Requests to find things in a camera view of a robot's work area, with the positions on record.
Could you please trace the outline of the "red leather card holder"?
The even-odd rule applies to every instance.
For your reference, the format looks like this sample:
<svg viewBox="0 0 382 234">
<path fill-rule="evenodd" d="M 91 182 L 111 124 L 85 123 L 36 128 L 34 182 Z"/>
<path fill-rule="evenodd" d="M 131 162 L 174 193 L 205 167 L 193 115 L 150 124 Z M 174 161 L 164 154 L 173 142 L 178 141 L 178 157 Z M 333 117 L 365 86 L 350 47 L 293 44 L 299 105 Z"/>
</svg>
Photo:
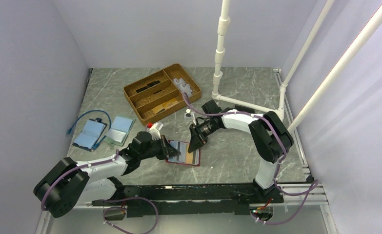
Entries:
<svg viewBox="0 0 382 234">
<path fill-rule="evenodd" d="M 173 147 L 175 147 L 177 150 L 180 151 L 180 155 L 177 157 L 171 157 L 168 160 L 166 160 L 166 163 L 173 163 L 173 164 L 181 164 L 181 165 L 189 165 L 189 166 L 200 166 L 201 164 L 201 150 L 198 149 L 195 152 L 195 158 L 194 158 L 194 164 L 186 164 L 185 163 L 185 156 L 188 150 L 189 143 L 183 142 L 183 141 L 176 141 L 176 140 L 169 140 L 168 141 Z"/>
</svg>

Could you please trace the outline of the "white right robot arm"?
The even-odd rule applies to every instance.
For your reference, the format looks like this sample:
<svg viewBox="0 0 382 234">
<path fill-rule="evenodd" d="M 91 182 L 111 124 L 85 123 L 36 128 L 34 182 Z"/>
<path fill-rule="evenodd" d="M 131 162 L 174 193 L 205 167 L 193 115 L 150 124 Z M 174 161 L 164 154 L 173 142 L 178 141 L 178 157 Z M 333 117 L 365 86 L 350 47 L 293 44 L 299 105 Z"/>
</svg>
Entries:
<svg viewBox="0 0 382 234">
<path fill-rule="evenodd" d="M 222 109 L 213 100 L 206 102 L 202 110 L 206 115 L 204 121 L 189 127 L 191 139 L 188 152 L 203 147 L 208 142 L 208 136 L 220 128 L 250 133 L 261 157 L 259 170 L 253 180 L 253 197 L 258 202 L 265 202 L 276 187 L 278 166 L 294 144 L 282 120 L 273 111 L 257 115 L 237 109 Z"/>
</svg>

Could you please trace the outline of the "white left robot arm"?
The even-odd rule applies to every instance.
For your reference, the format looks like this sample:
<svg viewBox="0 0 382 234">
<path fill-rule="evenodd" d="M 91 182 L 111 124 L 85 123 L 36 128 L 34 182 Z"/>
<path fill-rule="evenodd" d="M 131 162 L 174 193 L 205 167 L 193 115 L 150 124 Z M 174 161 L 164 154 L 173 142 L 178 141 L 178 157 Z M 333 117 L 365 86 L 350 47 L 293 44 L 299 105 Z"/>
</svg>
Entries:
<svg viewBox="0 0 382 234">
<path fill-rule="evenodd" d="M 118 176 L 133 172 L 145 159 L 167 160 L 180 154 L 165 136 L 153 139 L 149 132 L 141 131 L 126 148 L 109 157 L 90 161 L 62 158 L 33 193 L 40 200 L 41 209 L 55 218 L 86 202 L 103 200 L 117 205 L 125 197 L 125 186 Z"/>
</svg>

